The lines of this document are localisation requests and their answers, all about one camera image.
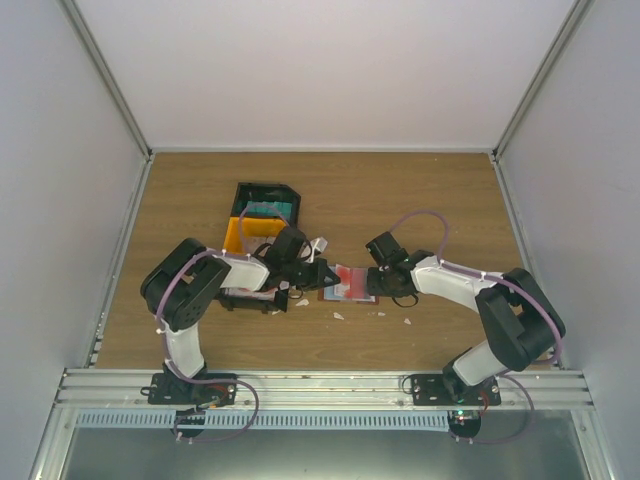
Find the brown leather card holder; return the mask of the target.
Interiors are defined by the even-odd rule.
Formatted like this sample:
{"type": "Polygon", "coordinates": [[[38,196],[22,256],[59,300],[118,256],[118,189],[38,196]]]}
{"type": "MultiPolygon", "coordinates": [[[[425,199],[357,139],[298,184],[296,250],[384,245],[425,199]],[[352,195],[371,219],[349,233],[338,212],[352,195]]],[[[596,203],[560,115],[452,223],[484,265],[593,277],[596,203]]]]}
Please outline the brown leather card holder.
{"type": "Polygon", "coordinates": [[[320,301],[350,302],[359,304],[378,304],[379,298],[370,295],[367,290],[367,269],[351,268],[344,265],[331,265],[340,282],[321,290],[318,294],[320,301]]]}

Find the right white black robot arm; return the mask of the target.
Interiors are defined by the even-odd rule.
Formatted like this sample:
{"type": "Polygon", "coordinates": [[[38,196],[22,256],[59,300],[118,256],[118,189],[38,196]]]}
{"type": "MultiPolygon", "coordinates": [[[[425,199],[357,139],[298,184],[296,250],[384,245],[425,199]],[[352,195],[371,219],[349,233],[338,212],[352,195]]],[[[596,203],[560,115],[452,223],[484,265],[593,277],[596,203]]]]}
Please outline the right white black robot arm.
{"type": "Polygon", "coordinates": [[[474,398],[487,379],[521,372],[549,350],[560,351],[566,334],[549,299],[522,268],[483,272],[419,251],[394,264],[369,268],[366,290],[393,300],[436,296],[479,315],[486,339],[442,371],[444,396],[456,405],[474,398]]]}

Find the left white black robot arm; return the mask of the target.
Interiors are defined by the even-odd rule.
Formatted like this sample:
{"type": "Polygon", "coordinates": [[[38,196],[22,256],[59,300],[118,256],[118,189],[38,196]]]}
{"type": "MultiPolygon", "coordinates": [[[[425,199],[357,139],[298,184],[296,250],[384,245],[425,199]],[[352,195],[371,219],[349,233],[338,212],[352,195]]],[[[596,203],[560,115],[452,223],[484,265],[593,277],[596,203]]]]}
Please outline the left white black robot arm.
{"type": "Polygon", "coordinates": [[[198,325],[214,301],[229,300],[230,290],[250,294],[288,289],[322,290],[340,277],[304,234],[283,231],[253,253],[214,250],[186,238],[144,279],[140,294],[155,317],[164,361],[148,388],[151,403],[202,403],[208,394],[235,384],[237,378],[210,374],[201,352],[198,325]]]}

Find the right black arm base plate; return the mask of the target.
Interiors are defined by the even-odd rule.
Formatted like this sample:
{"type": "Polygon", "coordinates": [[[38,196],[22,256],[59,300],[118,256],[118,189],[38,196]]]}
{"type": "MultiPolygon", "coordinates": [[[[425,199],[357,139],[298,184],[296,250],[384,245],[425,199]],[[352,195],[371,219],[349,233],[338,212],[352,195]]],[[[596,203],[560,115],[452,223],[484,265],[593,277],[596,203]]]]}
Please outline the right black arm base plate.
{"type": "Polygon", "coordinates": [[[403,393],[411,397],[414,406],[485,407],[502,403],[495,379],[471,387],[458,399],[445,387],[441,373],[410,374],[400,380],[399,386],[403,393]]]}

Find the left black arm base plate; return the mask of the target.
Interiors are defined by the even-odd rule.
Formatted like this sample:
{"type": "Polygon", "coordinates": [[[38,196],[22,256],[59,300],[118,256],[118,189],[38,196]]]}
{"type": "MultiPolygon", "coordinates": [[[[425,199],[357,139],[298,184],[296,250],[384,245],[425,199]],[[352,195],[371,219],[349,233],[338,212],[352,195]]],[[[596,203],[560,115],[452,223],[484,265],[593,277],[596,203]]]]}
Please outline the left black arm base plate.
{"type": "Polygon", "coordinates": [[[149,386],[140,393],[151,405],[191,405],[195,407],[222,407],[235,402],[235,374],[204,373],[197,376],[207,384],[194,384],[178,378],[171,371],[156,373],[149,386]]]}

